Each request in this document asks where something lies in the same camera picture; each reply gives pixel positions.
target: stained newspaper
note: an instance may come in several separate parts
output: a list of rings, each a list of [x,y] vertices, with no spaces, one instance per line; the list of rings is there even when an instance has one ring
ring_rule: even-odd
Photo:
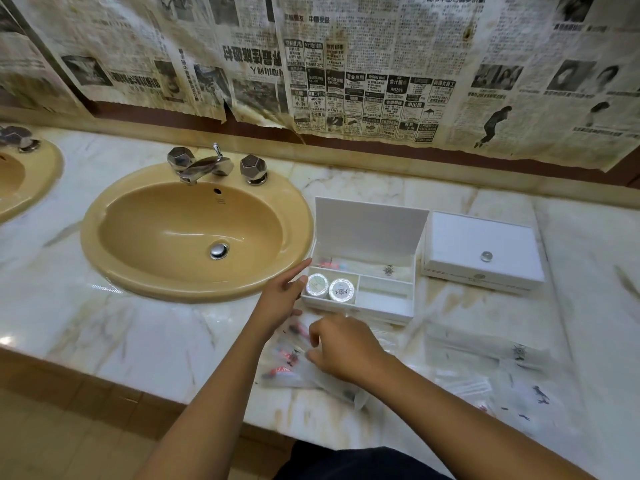
[[[640,0],[13,0],[92,100],[609,169]]]
[[[0,92],[12,105],[65,114],[88,114],[2,2]]]

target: tile floor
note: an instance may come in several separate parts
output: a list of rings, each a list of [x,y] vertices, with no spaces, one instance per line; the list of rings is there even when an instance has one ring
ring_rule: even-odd
[[[0,349],[0,479],[130,479],[182,409]],[[292,443],[244,425],[228,478],[272,478]]]

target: white box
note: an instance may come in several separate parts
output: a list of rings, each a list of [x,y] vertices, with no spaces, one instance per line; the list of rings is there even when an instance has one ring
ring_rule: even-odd
[[[427,218],[422,273],[517,294],[545,282],[531,227],[446,212]]]
[[[311,308],[396,324],[414,315],[415,252],[428,210],[316,197],[316,238],[308,274],[348,278],[347,303],[302,293]]]

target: person's left hand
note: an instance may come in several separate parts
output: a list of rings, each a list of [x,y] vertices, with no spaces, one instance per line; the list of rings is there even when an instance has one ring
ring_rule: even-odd
[[[262,290],[260,299],[246,324],[247,327],[253,327],[263,333],[264,339],[268,340],[289,316],[302,314],[301,310],[293,308],[293,304],[305,288],[307,277],[302,275],[296,281],[292,283],[290,281],[310,264],[311,258],[307,258],[290,270],[270,279]]]

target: yellow sink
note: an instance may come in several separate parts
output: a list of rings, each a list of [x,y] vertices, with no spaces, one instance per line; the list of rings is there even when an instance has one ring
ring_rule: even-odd
[[[81,227],[84,254],[108,280],[169,301],[220,301],[260,290],[302,260],[313,236],[307,202],[270,171],[260,186],[228,177],[181,183],[169,164],[107,188]]]
[[[39,201],[62,175],[64,160],[48,141],[31,153],[0,148],[0,223]]]

